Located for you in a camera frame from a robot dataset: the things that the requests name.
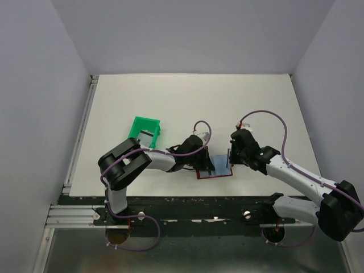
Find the white magnetic stripe card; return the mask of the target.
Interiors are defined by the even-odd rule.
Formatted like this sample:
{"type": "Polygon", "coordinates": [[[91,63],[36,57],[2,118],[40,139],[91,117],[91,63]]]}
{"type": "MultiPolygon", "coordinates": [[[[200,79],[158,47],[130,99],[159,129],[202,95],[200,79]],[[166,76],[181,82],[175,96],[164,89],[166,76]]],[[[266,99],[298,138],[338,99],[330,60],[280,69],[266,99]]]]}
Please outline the white magnetic stripe card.
{"type": "Polygon", "coordinates": [[[226,154],[226,168],[227,169],[231,169],[230,154],[231,154],[231,148],[228,148],[227,154],[226,154]]]}

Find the red card holder wallet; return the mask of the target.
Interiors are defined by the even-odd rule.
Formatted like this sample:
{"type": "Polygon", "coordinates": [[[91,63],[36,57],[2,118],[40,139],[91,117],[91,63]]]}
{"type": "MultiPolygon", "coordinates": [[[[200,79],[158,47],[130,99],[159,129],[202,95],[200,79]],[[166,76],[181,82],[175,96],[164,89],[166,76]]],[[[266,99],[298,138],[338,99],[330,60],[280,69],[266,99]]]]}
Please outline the red card holder wallet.
{"type": "MultiPolygon", "coordinates": [[[[210,156],[210,161],[212,162],[212,165],[214,167],[213,171],[215,171],[215,174],[212,177],[207,177],[204,179],[233,176],[233,165],[231,164],[231,169],[226,168],[226,154],[210,156]]],[[[196,171],[196,177],[198,180],[202,180],[198,172],[199,171],[196,171]]]]}

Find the green plastic card tray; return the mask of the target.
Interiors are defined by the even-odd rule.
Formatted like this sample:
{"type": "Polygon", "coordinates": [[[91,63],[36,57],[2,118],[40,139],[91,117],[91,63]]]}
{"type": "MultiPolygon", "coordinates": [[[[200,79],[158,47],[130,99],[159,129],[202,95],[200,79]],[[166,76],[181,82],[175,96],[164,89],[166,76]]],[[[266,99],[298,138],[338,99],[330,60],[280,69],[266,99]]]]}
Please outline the green plastic card tray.
{"type": "Polygon", "coordinates": [[[135,138],[138,142],[137,136],[141,130],[147,130],[154,134],[153,143],[151,147],[148,148],[155,148],[157,139],[161,132],[160,120],[145,117],[135,117],[128,138],[135,138]]]}

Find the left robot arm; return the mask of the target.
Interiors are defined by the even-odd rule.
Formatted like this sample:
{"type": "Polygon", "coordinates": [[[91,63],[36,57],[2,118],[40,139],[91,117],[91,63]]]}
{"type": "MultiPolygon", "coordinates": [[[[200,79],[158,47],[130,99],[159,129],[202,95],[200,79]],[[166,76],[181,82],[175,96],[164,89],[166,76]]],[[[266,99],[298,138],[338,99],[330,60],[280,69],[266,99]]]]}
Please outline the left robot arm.
{"type": "Polygon", "coordinates": [[[177,172],[188,166],[196,171],[213,171],[206,144],[207,132],[192,134],[182,144],[157,150],[129,138],[98,160],[101,181],[105,185],[107,219],[121,224],[126,218],[126,188],[145,170],[177,172]]]}

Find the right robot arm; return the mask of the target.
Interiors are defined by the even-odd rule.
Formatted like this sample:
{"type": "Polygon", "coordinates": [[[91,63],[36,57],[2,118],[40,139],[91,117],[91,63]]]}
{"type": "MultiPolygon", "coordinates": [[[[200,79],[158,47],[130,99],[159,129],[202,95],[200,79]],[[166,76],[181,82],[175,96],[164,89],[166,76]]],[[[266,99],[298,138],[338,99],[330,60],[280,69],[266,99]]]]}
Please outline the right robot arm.
{"type": "Polygon", "coordinates": [[[306,197],[306,200],[300,200],[281,193],[273,194],[261,210],[265,221],[273,223],[280,218],[304,221],[341,242],[363,220],[359,197],[348,181],[336,183],[285,161],[278,150],[270,146],[260,147],[246,129],[238,129],[230,137],[231,164],[245,165],[274,177],[306,197]]]}

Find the silver card in tray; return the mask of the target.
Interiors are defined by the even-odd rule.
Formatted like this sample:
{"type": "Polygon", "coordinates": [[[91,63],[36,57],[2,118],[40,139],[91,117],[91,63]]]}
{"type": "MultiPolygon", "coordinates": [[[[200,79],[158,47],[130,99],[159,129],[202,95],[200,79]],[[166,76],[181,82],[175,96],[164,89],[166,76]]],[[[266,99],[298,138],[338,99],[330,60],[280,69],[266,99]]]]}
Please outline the silver card in tray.
{"type": "Polygon", "coordinates": [[[153,143],[154,134],[147,130],[141,130],[137,136],[138,142],[146,147],[151,147],[153,143]]]}

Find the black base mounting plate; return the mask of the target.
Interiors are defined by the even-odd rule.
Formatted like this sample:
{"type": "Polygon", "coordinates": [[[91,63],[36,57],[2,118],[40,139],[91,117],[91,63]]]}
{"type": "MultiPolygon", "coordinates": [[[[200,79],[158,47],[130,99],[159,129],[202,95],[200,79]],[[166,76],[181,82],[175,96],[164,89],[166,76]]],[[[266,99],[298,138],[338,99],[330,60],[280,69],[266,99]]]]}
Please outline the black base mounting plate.
{"type": "Polygon", "coordinates": [[[112,216],[96,209],[95,226],[131,228],[133,237],[258,236],[260,227],[282,227],[291,218],[278,219],[268,208],[267,196],[253,197],[128,197],[128,206],[112,216]]]}

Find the left aluminium rail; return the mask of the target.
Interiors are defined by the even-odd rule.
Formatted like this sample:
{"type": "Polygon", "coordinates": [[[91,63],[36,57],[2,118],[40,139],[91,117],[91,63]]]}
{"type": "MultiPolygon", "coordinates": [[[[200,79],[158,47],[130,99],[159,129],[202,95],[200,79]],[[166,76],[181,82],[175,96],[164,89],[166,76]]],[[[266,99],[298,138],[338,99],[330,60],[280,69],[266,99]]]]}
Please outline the left aluminium rail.
{"type": "Polygon", "coordinates": [[[85,126],[87,125],[87,122],[88,122],[90,108],[92,107],[92,101],[94,98],[94,94],[96,92],[99,77],[100,77],[99,75],[91,75],[91,77],[90,77],[91,82],[90,82],[90,86],[89,86],[88,96],[86,98],[86,103],[85,103],[84,111],[82,114],[81,123],[78,128],[78,133],[77,133],[75,145],[74,145],[72,156],[71,156],[71,161],[70,161],[70,164],[68,167],[68,171],[67,171],[64,183],[63,183],[63,187],[62,187],[62,191],[61,191],[62,196],[63,195],[68,196],[71,192],[73,175],[74,175],[74,172],[75,172],[75,169],[77,166],[77,161],[78,161],[78,157],[80,154],[82,141],[84,138],[85,126]]]}

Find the aluminium rail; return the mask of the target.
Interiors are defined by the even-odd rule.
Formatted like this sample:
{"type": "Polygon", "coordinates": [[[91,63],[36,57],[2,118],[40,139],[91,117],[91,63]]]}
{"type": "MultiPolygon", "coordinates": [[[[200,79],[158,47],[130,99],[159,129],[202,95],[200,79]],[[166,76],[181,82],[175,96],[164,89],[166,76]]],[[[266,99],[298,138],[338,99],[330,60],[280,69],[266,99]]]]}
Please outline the aluminium rail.
{"type": "Polygon", "coordinates": [[[89,86],[88,96],[86,98],[86,103],[85,103],[84,111],[82,114],[81,123],[78,128],[78,133],[77,133],[75,145],[74,145],[72,156],[71,156],[71,161],[70,161],[70,164],[68,167],[68,171],[67,171],[64,183],[63,183],[63,187],[62,187],[62,191],[61,191],[62,196],[63,195],[68,196],[71,192],[73,175],[74,175],[74,172],[75,172],[75,169],[77,166],[77,161],[78,161],[78,157],[80,154],[82,141],[84,138],[85,126],[87,125],[87,122],[88,122],[90,108],[92,107],[92,101],[94,98],[94,94],[96,92],[99,77],[100,77],[99,75],[91,75],[91,77],[90,77],[91,82],[90,82],[90,86],[89,86]]]}
{"type": "MultiPolygon", "coordinates": [[[[112,222],[111,220],[107,220],[106,216],[102,216],[101,212],[97,212],[96,210],[101,208],[101,212],[104,213],[106,209],[103,206],[96,205],[51,205],[48,216],[45,222],[46,228],[53,229],[122,229],[127,230],[129,228],[128,219],[117,219],[119,222],[112,222]]],[[[145,220],[144,212],[138,212],[137,217],[131,220],[131,227],[143,226],[143,224],[149,224],[148,219],[145,220]]],[[[231,218],[219,218],[217,216],[213,216],[212,218],[206,219],[182,219],[178,220],[177,218],[167,218],[158,220],[160,222],[160,226],[167,226],[168,224],[211,224],[218,223],[224,225],[228,225],[233,219],[231,218]]],[[[300,220],[283,219],[279,222],[279,227],[309,227],[312,224],[307,222],[303,222],[300,220]]]]}

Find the front aluminium rail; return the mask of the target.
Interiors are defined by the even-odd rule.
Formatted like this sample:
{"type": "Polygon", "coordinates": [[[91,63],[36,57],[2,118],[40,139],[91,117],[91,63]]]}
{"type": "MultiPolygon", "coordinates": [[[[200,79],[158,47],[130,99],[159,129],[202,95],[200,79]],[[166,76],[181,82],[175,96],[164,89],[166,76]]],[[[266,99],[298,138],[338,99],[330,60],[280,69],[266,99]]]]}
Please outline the front aluminium rail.
{"type": "MultiPolygon", "coordinates": [[[[122,229],[127,230],[129,228],[128,219],[117,219],[119,222],[112,222],[111,220],[107,220],[106,216],[102,216],[101,212],[97,212],[96,210],[101,208],[101,212],[104,213],[106,209],[103,206],[96,205],[51,205],[48,216],[45,222],[46,228],[53,229],[122,229]]],[[[137,217],[131,220],[131,227],[143,226],[143,224],[149,224],[148,219],[145,220],[144,212],[138,212],[137,217]]],[[[231,218],[219,218],[217,216],[213,216],[212,218],[206,219],[182,219],[178,220],[177,218],[167,218],[158,220],[160,222],[160,226],[167,226],[168,224],[211,224],[218,223],[224,225],[228,225],[233,219],[231,218]]],[[[279,222],[279,227],[309,227],[312,224],[307,222],[303,222],[300,220],[283,219],[279,222]]]]}

